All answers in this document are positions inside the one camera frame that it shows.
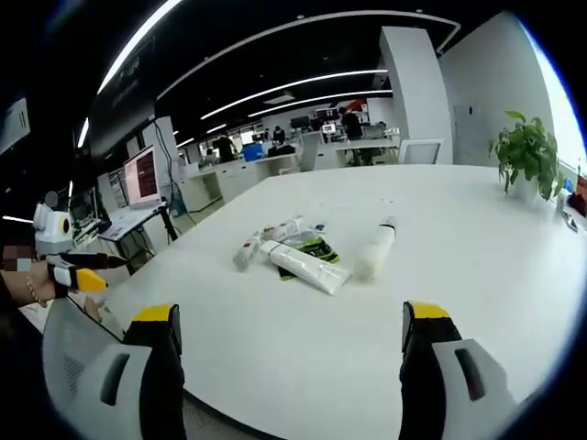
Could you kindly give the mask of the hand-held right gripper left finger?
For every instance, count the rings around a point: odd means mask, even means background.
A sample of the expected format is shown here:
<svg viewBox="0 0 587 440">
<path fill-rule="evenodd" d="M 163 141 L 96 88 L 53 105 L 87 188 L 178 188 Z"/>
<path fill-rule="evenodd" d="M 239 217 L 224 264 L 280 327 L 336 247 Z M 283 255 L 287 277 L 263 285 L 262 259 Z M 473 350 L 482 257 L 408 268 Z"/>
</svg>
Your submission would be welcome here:
<svg viewBox="0 0 587 440">
<path fill-rule="evenodd" d="M 177 304 L 148 307 L 84 372 L 86 439 L 184 439 Z"/>
</svg>

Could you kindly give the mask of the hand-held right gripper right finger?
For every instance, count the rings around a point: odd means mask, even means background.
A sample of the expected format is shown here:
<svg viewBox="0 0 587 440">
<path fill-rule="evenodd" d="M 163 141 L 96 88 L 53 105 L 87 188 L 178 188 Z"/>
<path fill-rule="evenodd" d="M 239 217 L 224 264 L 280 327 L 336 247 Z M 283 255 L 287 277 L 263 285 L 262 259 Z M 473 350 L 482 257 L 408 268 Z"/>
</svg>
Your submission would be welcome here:
<svg viewBox="0 0 587 440">
<path fill-rule="evenodd" d="M 401 439 L 495 439 L 515 411 L 501 364 L 433 303 L 403 307 Z"/>
</svg>

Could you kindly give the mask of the person's left hand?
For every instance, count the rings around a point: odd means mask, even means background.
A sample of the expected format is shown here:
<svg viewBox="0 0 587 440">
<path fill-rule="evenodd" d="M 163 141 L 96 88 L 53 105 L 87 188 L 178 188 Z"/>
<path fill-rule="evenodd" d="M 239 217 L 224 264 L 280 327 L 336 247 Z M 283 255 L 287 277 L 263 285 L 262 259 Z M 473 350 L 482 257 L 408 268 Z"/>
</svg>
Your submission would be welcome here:
<svg viewBox="0 0 587 440">
<path fill-rule="evenodd" d="M 34 263 L 29 272 L 29 283 L 40 305 L 45 307 L 56 298 L 55 284 L 45 261 Z"/>
</svg>

